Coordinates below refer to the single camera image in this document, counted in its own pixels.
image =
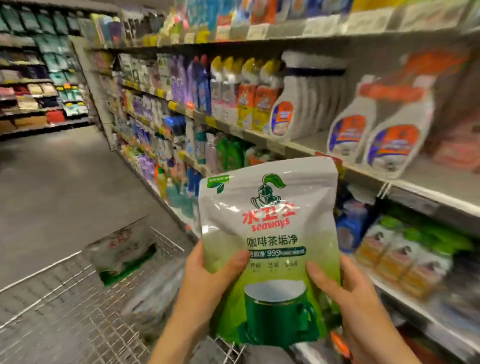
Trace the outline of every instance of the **shopping cart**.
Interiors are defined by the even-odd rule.
[[[162,264],[189,253],[152,231],[155,256],[110,287],[78,252],[1,290],[0,364],[146,363],[152,347],[120,311],[132,290]],[[197,348],[200,355],[221,356],[224,364],[240,362],[243,348],[220,338],[206,343]]]

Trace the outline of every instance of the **floor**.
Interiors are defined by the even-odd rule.
[[[0,288],[149,215],[186,235],[94,126],[0,143]]]

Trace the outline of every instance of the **green package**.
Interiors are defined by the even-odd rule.
[[[250,261],[225,293],[212,333],[235,343],[288,347],[340,324],[338,307],[309,279],[316,262],[340,282],[333,208],[338,172],[328,157],[269,162],[205,178],[200,216],[205,268],[239,250]]]

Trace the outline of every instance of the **finger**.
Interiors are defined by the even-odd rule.
[[[204,241],[200,239],[187,258],[186,268],[204,266]]]
[[[235,280],[245,269],[250,260],[248,250],[240,250],[230,258],[225,266],[214,274],[217,285],[222,293],[227,289],[231,282]]]
[[[346,300],[345,291],[333,279],[327,275],[314,262],[307,262],[307,273],[315,285],[325,292],[332,300],[339,305]]]
[[[357,286],[373,288],[370,277],[366,276],[353,260],[346,255],[340,256],[340,267],[343,271],[343,279],[350,289]]]

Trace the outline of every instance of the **mug image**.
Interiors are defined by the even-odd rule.
[[[268,280],[244,288],[247,321],[239,327],[242,342],[286,348],[319,337],[317,315],[301,280]]]

